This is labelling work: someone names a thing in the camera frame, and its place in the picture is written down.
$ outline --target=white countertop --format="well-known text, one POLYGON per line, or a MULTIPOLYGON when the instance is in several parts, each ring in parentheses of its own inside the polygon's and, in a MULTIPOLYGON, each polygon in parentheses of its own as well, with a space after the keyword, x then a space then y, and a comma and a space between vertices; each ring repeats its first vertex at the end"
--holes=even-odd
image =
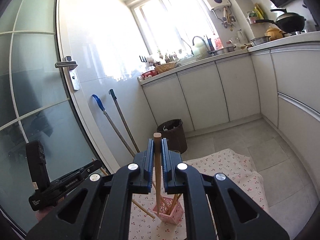
POLYGON ((227 57, 233 57, 233 56, 237 56, 240 54, 245 54, 245 53, 249 53, 249 52, 254 52, 254 51, 258 51, 258 50, 262 50, 262 49, 270 49, 273 47, 278 47, 278 46, 283 46, 283 45, 289 45, 289 44, 294 44, 294 43, 303 43, 303 42, 313 42, 313 41, 320 41, 320 31, 318 32, 311 32, 311 33, 303 33, 303 34, 299 34, 299 35, 294 35, 294 36, 290 36, 290 37, 286 37, 286 38, 282 38, 279 40, 275 40, 275 41, 269 41, 267 43, 258 45, 258 46, 254 46, 252 48, 249 49, 243 49, 243 50, 238 50, 238 51, 234 51, 234 52, 229 52, 229 53, 225 53, 222 55, 218 55, 218 56, 214 56, 214 57, 209 57, 209 58, 205 58, 202 60, 197 60, 188 64, 185 64, 181 67, 177 67, 174 68, 172 70, 166 71, 164 73, 158 74, 152 78, 148 78, 146 80, 141 80, 140 85, 145 85, 147 83, 150 83, 152 81, 155 81, 159 78, 168 76, 170 74, 173 73, 177 73, 179 71, 188 69, 188 68, 192 68, 195 66, 199 66, 208 62, 212 62, 212 61, 217 61, 220 59, 224 59, 227 57))

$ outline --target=pan handle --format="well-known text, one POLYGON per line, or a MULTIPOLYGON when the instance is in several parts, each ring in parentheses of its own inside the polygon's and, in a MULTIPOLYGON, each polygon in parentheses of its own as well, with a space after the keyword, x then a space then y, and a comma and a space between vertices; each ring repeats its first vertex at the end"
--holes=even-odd
POLYGON ((279 9, 279 8, 270 10, 270 12, 277 12, 277 11, 284 12, 284 13, 288 12, 287 9, 279 9))
POLYGON ((275 22, 272 20, 255 20, 255 23, 273 23, 273 24, 275 24, 275 22))

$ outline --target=tile floor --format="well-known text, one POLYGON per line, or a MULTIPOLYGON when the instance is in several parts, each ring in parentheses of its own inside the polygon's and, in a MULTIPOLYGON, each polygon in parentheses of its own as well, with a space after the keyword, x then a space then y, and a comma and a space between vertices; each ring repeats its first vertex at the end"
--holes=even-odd
POLYGON ((270 215, 293 239, 308 222, 319 199, 313 183, 289 145, 264 120, 187 138, 183 160, 230 148, 251 157, 264 180, 270 215))

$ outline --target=white door frame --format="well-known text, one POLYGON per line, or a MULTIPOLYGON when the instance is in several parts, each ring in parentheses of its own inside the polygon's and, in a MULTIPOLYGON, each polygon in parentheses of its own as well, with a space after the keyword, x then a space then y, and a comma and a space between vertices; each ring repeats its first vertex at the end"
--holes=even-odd
MULTIPOLYGON (((65 5, 66 0, 57 0, 56 8, 56 26, 57 26, 57 37, 58 37, 58 50, 60 58, 63 59, 65 56, 72 56, 71 46, 68 36, 67 21, 65 17, 65 5)), ((107 146, 88 106, 87 100, 80 86, 78 91, 74 91, 69 70, 63 68, 63 73, 67 81, 67 88, 70 92, 70 99, 72 100, 76 112, 79 116, 80 122, 82 123, 89 140, 91 141, 94 149, 97 151, 99 157, 105 164, 106 168, 111 172, 115 173, 119 168, 119 164, 112 155, 109 147, 107 146)))

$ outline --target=white cabinet door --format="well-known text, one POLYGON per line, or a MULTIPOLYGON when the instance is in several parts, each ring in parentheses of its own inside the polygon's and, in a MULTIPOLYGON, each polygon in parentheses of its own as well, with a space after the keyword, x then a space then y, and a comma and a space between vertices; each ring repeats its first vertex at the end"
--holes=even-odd
POLYGON ((279 130, 298 149, 317 192, 320 191, 320 116, 301 103, 279 96, 279 130))
POLYGON ((268 52, 251 55, 259 88, 261 113, 278 126, 278 93, 271 55, 268 52))
POLYGON ((279 92, 320 112, 320 45, 272 50, 271 55, 279 92))
POLYGON ((215 63, 178 73, 195 130, 229 122, 215 63))
POLYGON ((145 85, 143 90, 157 125, 172 119, 181 119, 185 132, 194 130, 188 106, 176 75, 151 85, 145 85))
POLYGON ((247 55, 221 63, 217 61, 217 67, 230 121, 260 113, 257 79, 251 57, 247 55))

